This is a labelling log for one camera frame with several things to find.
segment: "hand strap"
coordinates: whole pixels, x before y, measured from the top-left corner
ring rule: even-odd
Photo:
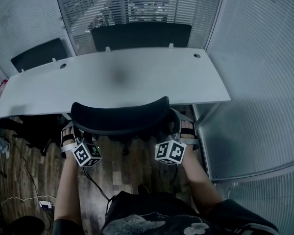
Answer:
[[[199,146],[199,140],[198,139],[186,139],[186,138],[180,138],[180,143],[185,143],[185,144],[191,144],[191,145],[196,145]]]
[[[193,135],[194,137],[196,136],[195,130],[193,128],[181,128],[181,134],[189,134]]]
[[[70,144],[67,144],[67,145],[62,146],[62,147],[60,148],[60,150],[61,150],[61,153],[63,153],[63,152],[66,152],[66,151],[72,150],[72,149],[74,149],[74,148],[76,148],[76,144],[75,144],[75,143],[70,143]]]

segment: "white cable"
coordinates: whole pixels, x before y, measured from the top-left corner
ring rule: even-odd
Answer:
[[[53,196],[49,196],[49,195],[46,195],[46,196],[38,196],[38,197],[40,197],[40,198],[51,197],[51,198],[56,199],[55,197],[53,197]],[[3,201],[2,203],[0,202],[0,204],[3,205],[6,201],[8,201],[8,200],[10,200],[10,199],[19,199],[19,200],[22,200],[22,201],[26,201],[26,200],[34,199],[34,198],[37,198],[37,196],[36,196],[36,197],[32,197],[32,198],[26,198],[26,199],[21,199],[21,198],[19,198],[19,197],[10,197],[10,198],[8,198],[7,200]]]
[[[3,166],[2,166],[2,157],[1,157],[1,152],[0,152],[0,162],[1,162],[1,169],[2,169],[2,172],[4,173]]]

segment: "chair backrest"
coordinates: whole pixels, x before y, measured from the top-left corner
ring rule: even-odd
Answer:
[[[60,38],[53,39],[44,44],[31,48],[11,59],[12,64],[18,70],[29,70],[40,65],[51,63],[52,59],[61,60],[67,58],[64,45]]]
[[[14,235],[40,235],[45,230],[45,224],[37,217],[24,216],[14,220],[9,229]]]
[[[97,51],[140,47],[187,47],[192,26],[180,23],[138,22],[92,29]]]
[[[134,136],[159,125],[169,112],[167,96],[150,104],[100,109],[74,103],[71,108],[74,126],[87,133],[104,136]]]

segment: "printed shirt graphic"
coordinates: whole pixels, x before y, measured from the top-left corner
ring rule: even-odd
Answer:
[[[103,235],[142,235],[142,234],[222,234],[220,228],[207,223],[197,216],[177,215],[167,217],[159,213],[131,215],[111,221],[102,231]]]
[[[163,195],[161,203],[151,204],[147,197],[142,199],[140,195],[130,196],[127,202],[123,198],[120,206],[116,205],[114,218],[107,218],[107,222],[100,231],[101,235],[278,235],[277,228],[245,209],[233,200],[225,200],[212,208],[205,218],[192,211],[190,214],[177,200],[169,200],[166,205],[167,195]],[[54,222],[54,234],[84,235],[81,226],[69,220],[56,220]]]

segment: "power strip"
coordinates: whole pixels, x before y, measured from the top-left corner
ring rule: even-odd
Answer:
[[[40,201],[39,200],[39,206],[42,208],[52,209],[51,202],[49,202],[49,201]]]

